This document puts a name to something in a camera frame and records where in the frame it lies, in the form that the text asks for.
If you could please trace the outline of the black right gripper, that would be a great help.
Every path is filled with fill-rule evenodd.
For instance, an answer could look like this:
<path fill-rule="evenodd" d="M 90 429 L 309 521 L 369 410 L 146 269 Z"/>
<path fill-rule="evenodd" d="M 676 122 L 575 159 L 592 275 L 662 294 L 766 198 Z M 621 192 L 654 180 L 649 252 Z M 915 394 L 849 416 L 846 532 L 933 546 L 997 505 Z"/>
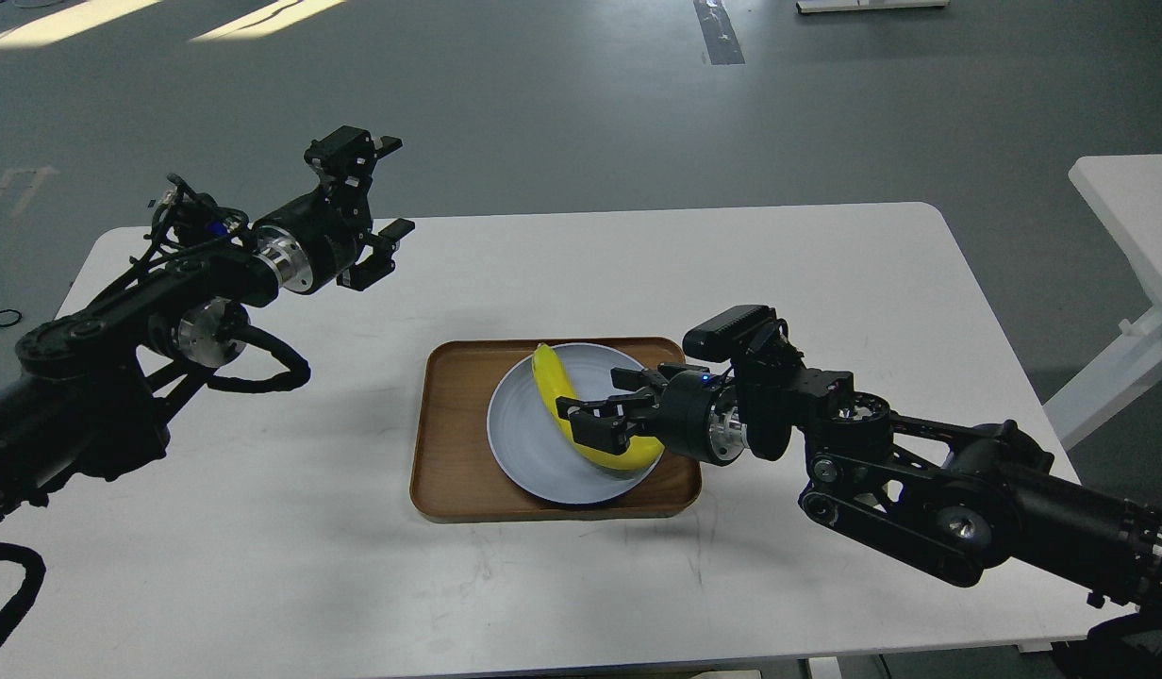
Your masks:
<path fill-rule="evenodd" d="M 615 389 L 633 394 L 600 401 L 555 400 L 555 415 L 571 423 L 576 443 L 622 455 L 632 438 L 650 436 L 672 453 L 711 465 L 729 465 L 748 450 L 748 428 L 738 410 L 736 384 L 727 377 L 677 362 L 608 372 Z M 658 407 L 657 396 L 639 389 L 662 392 Z M 655 437 L 650 431 L 654 416 Z"/>

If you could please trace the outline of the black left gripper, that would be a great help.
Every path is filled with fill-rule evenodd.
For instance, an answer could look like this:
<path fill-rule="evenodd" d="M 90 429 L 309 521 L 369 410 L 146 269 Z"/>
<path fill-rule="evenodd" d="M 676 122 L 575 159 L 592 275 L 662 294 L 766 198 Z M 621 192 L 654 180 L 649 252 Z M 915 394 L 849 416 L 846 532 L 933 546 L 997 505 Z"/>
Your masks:
<path fill-rule="evenodd" d="M 340 274 L 340 287 L 367 290 L 396 267 L 395 253 L 416 224 L 390 221 L 370 233 L 370 187 L 379 160 L 403 149 L 403 140 L 340 127 L 304 151 L 320 188 L 254 221 L 263 260 L 277 270 L 280 287 L 310 295 Z M 370 253 L 358 258 L 363 246 Z"/>

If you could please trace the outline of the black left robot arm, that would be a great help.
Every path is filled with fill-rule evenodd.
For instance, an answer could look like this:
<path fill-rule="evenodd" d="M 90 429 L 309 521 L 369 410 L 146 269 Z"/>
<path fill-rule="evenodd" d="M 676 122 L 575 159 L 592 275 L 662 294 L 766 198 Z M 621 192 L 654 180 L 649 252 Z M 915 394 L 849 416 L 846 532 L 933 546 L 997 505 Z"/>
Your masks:
<path fill-rule="evenodd" d="M 370 188 L 400 146 L 357 127 L 313 141 L 304 163 L 317 184 L 257 220 L 168 176 L 145 253 L 15 346 L 21 377 L 0 389 L 0 522 L 46 506 L 74 474 L 114 481 L 162 459 L 170 421 L 200 389 L 303 387 L 308 362 L 248 312 L 284 290 L 363 291 L 394 271 L 414 224 L 374 229 Z"/>

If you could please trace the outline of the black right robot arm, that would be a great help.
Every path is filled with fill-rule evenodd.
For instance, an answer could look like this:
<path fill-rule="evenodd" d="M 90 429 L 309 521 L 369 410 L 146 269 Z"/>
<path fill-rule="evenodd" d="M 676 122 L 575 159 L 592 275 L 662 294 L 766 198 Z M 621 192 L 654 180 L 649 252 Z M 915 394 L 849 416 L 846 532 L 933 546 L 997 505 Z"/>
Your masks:
<path fill-rule="evenodd" d="M 808 367 L 772 306 L 731 306 L 686 334 L 684 364 L 611 371 L 615 395 L 547 396 L 576 444 L 627 453 L 636 438 L 726 467 L 779 460 L 804 435 L 806 516 L 971 588 L 1009 558 L 1136 613 L 1090 629 L 1079 678 L 1162 678 L 1162 508 L 1052 474 L 1054 456 L 1016 422 L 904 416 L 851 373 Z"/>

